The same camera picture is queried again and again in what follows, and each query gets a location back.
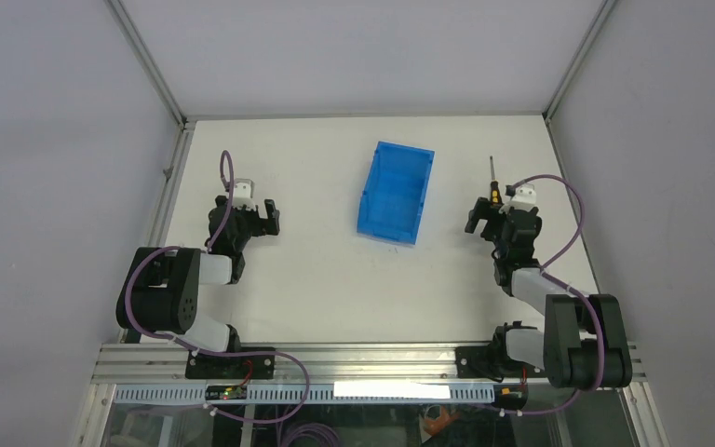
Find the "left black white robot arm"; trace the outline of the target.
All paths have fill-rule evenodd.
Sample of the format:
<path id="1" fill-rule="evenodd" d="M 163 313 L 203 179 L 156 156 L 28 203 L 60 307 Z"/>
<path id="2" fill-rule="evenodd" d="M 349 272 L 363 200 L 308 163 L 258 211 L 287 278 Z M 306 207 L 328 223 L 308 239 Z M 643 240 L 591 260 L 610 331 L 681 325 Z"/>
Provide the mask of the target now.
<path id="1" fill-rule="evenodd" d="M 118 325 L 182 345 L 196 355 L 239 352 L 236 328 L 200 311 L 198 293 L 203 285 L 237 284 L 245 270 L 248 242 L 280 233 L 275 202 L 266 199 L 264 208 L 263 217 L 257 206 L 246 201 L 231 205 L 227 196 L 217 196 L 208 215 L 210 251 L 138 248 L 116 302 Z"/>

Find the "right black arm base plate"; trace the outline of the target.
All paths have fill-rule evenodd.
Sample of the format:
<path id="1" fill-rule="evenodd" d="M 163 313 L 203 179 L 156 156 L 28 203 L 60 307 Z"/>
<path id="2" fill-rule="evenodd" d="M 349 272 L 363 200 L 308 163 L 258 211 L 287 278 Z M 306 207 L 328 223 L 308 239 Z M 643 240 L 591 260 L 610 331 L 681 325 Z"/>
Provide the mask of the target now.
<path id="1" fill-rule="evenodd" d="M 545 378 L 543 370 L 533 365 L 513 360 L 489 345 L 459 345 L 454 349 L 455 367 L 460 379 Z"/>

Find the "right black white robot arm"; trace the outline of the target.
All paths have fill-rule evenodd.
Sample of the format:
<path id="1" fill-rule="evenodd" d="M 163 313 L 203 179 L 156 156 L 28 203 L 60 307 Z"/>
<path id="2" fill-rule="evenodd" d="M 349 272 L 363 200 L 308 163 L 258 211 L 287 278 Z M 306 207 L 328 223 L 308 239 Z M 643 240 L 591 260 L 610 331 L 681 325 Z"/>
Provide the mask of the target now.
<path id="1" fill-rule="evenodd" d="M 480 197 L 468 213 L 465 231 L 494 245 L 493 277 L 509 297 L 538 311 L 544 327 L 522 321 L 498 326 L 484 347 L 456 351 L 461 375 L 496 381 L 523 371 L 541 370 L 555 388 L 589 391 L 625 387 L 633 367 L 618 300 L 587 294 L 545 272 L 534 257 L 543 221 L 538 209 L 502 208 L 497 198 Z"/>

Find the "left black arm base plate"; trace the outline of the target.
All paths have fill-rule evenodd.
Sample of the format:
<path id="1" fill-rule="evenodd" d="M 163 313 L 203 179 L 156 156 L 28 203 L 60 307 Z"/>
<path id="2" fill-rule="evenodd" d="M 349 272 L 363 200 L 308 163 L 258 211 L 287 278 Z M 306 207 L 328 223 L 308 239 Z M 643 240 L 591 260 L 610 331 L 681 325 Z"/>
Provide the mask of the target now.
<path id="1" fill-rule="evenodd" d="M 184 377 L 189 380 L 269 380 L 275 375 L 276 356 L 271 346 L 243 347 L 240 357 L 215 357 L 188 355 Z"/>

